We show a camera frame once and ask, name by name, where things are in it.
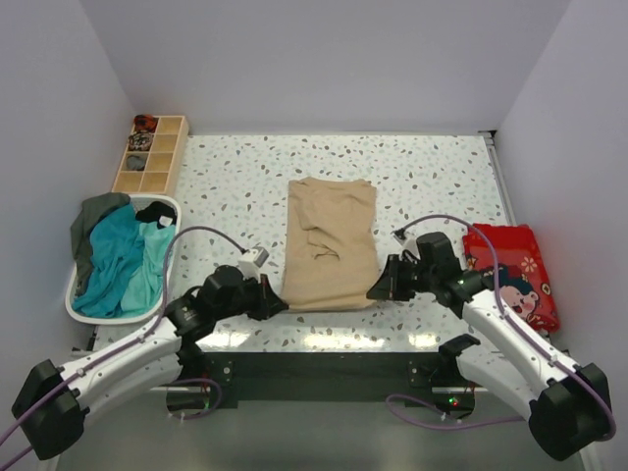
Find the beige t shirt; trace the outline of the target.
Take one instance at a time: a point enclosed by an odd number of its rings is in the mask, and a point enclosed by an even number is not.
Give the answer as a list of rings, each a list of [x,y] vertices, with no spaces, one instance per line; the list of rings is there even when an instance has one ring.
[[[350,311],[380,268],[372,226],[377,190],[364,180],[305,178],[288,183],[285,272],[281,298],[292,312]]]

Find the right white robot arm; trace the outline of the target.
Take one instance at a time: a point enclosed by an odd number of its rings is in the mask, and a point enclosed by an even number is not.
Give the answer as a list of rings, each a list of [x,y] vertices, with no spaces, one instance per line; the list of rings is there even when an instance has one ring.
[[[397,230],[393,236],[402,250],[388,257],[368,298],[409,301],[429,293],[474,330],[440,345],[444,383],[467,380],[487,389],[558,461],[614,437],[608,381],[596,364],[580,365],[529,327],[497,292],[495,279],[461,267],[445,234],[410,239]]]

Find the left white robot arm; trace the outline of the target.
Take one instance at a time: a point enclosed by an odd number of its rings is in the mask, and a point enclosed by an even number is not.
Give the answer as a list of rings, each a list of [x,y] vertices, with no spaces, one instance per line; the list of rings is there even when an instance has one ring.
[[[203,373],[196,343],[219,321],[242,314],[264,321],[287,309],[266,275],[247,278],[237,267],[221,266],[168,303],[150,326],[63,366],[49,360],[35,365],[12,406],[16,425],[39,459],[51,459],[78,441],[96,399],[110,399],[110,388],[128,383],[132,374],[146,374],[150,363],[172,356],[170,375],[192,385]]]

